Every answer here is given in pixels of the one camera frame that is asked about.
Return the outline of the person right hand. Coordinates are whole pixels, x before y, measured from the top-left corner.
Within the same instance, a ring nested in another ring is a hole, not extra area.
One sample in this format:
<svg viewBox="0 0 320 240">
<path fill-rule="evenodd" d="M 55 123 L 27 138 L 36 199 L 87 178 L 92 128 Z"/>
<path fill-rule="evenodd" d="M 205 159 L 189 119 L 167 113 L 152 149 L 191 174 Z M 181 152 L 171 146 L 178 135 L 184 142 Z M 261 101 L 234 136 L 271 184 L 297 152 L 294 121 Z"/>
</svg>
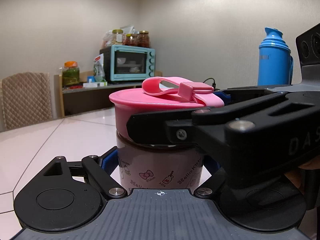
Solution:
<svg viewBox="0 0 320 240">
<path fill-rule="evenodd" d="M 306 185 L 319 184 L 319 157 L 300 165 L 294 171 L 288 172 L 285 176 L 295 185 L 298 189 L 305 189 Z"/>
</svg>

